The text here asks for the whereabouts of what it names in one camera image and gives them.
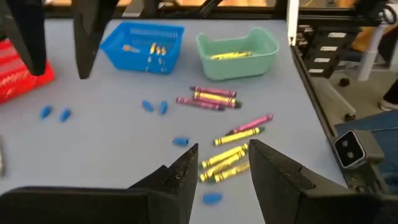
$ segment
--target light blue table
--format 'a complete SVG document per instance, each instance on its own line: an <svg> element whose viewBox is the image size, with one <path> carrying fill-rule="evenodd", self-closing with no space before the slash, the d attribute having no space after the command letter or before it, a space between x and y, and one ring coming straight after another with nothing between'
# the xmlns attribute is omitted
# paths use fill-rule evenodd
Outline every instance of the light blue table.
<svg viewBox="0 0 398 224"><path fill-rule="evenodd" d="M175 136L199 143L199 160L246 141L214 147L212 140L247 121L274 113L256 138L309 169L345 185L312 103L292 61L284 21L162 21L185 26L180 59L171 76L120 72L99 52L88 80L78 78L72 22L46 22L47 52L57 79L50 85L0 106L0 134L6 175L0 193L26 185L127 188L186 149L172 145ZM107 36L119 23L108 26ZM204 77L195 37L247 35L256 26L273 33L280 44L275 65L262 77L213 83ZM240 110L224 113L174 103L191 96L191 85L238 92ZM169 102L167 115L147 113L141 101ZM53 114L39 119L44 105ZM65 107L72 117L59 123ZM201 202L205 192L222 192L214 207ZM197 185L192 224L264 223L249 173L217 185Z"/></svg>

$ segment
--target mint green bin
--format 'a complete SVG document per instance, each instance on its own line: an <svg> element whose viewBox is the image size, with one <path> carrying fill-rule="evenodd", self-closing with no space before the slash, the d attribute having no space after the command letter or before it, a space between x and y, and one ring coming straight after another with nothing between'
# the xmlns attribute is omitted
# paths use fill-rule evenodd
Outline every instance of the mint green bin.
<svg viewBox="0 0 398 224"><path fill-rule="evenodd" d="M263 75L274 63L279 45L263 28L255 27L247 37L211 40L204 34L197 37L198 50L205 75L214 81ZM243 58L212 60L216 54L252 52Z"/></svg>

